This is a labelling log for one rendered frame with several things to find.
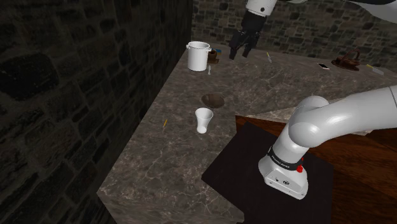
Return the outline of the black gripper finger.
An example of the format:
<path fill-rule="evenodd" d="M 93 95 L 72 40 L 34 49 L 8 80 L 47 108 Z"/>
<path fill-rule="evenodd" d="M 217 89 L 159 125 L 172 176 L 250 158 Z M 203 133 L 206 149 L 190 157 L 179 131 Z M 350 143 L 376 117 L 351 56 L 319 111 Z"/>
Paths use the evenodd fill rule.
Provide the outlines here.
<path fill-rule="evenodd" d="M 244 42 L 244 51 L 242 56 L 247 58 L 250 51 L 256 46 L 256 39 L 247 39 Z"/>
<path fill-rule="evenodd" d="M 229 42 L 229 47 L 230 47 L 229 59 L 233 60 L 235 58 L 238 49 L 244 45 L 245 38 L 246 37 L 244 34 L 233 35 L 232 39 Z"/>

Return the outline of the brown shallow bowl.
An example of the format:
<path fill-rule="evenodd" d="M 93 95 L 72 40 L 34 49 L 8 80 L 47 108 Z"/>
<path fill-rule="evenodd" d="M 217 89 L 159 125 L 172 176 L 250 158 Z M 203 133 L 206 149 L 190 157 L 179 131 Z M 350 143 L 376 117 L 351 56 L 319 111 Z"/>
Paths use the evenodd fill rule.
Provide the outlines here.
<path fill-rule="evenodd" d="M 205 94 L 201 97 L 201 100 L 210 108 L 220 108 L 225 104 L 223 97 L 219 94 Z"/>

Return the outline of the white cup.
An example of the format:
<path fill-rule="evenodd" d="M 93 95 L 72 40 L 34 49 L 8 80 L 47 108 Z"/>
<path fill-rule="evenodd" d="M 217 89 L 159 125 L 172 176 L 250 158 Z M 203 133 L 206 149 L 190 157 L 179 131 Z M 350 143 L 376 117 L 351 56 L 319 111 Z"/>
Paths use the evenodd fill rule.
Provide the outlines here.
<path fill-rule="evenodd" d="M 208 108 L 198 108 L 195 111 L 197 119 L 197 132 L 199 134 L 205 134 L 207 132 L 207 126 L 213 117 L 212 110 Z"/>

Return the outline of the brown wicker basket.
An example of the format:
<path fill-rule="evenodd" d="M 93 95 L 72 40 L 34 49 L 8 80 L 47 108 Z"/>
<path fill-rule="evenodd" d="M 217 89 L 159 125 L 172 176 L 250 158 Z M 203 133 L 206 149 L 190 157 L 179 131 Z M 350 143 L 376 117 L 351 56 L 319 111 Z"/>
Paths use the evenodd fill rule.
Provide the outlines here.
<path fill-rule="evenodd" d="M 356 52 L 356 56 L 353 59 L 350 59 L 350 54 Z M 355 48 L 349 52 L 347 52 L 344 56 L 339 56 L 335 60 L 332 60 L 332 64 L 342 69 L 350 70 L 350 71 L 359 71 L 358 66 L 360 65 L 359 56 L 361 52 L 358 48 Z"/>

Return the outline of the dark robot stand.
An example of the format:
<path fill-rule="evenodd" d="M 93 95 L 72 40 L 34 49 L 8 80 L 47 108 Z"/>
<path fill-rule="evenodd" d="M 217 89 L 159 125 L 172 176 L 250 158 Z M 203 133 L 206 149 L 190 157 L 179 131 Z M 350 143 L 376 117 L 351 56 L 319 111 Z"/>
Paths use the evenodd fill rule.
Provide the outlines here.
<path fill-rule="evenodd" d="M 302 200 L 268 186 L 258 162 L 276 136 L 245 123 L 202 175 L 244 213 L 242 224 L 331 224 L 333 166 L 306 153 L 309 189 Z"/>

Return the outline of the yellow-handled spatula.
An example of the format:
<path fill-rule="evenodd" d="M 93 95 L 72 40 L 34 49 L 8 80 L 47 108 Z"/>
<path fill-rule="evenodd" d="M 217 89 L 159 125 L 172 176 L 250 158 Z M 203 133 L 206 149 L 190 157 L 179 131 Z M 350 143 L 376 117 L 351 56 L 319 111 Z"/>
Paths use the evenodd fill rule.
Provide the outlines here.
<path fill-rule="evenodd" d="M 369 64 L 367 64 L 366 66 L 369 67 L 370 69 L 372 69 L 373 72 L 375 72 L 377 74 L 380 74 L 380 75 L 384 75 L 384 72 L 381 71 L 380 69 L 377 69 L 376 67 L 373 67 L 373 66 L 371 66 Z"/>

